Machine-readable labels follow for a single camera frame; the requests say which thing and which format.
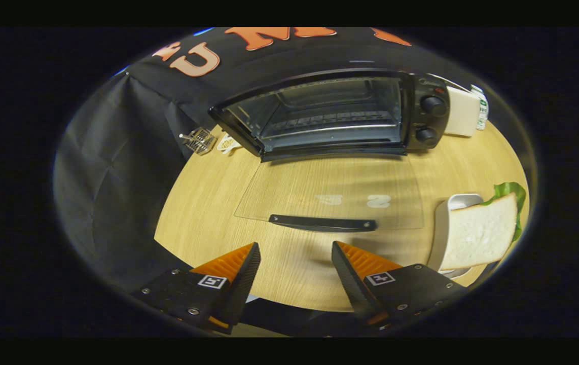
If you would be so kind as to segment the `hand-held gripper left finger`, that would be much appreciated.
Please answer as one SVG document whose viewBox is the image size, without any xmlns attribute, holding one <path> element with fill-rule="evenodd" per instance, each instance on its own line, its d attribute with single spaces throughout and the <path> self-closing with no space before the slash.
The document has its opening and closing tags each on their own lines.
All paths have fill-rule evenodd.
<svg viewBox="0 0 579 365">
<path fill-rule="evenodd" d="M 229 335 L 260 261 L 259 244 L 252 242 L 190 270 L 169 269 L 136 289 L 135 298 L 185 325 Z"/>
</svg>

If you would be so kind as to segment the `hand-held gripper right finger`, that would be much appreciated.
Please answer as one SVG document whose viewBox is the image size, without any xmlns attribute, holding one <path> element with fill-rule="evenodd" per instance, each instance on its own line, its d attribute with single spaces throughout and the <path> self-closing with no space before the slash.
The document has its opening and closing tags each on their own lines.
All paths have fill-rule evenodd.
<svg viewBox="0 0 579 365">
<path fill-rule="evenodd" d="M 344 242 L 332 242 L 332 264 L 364 330 L 411 326 L 467 294 L 424 264 L 402 266 Z"/>
</svg>

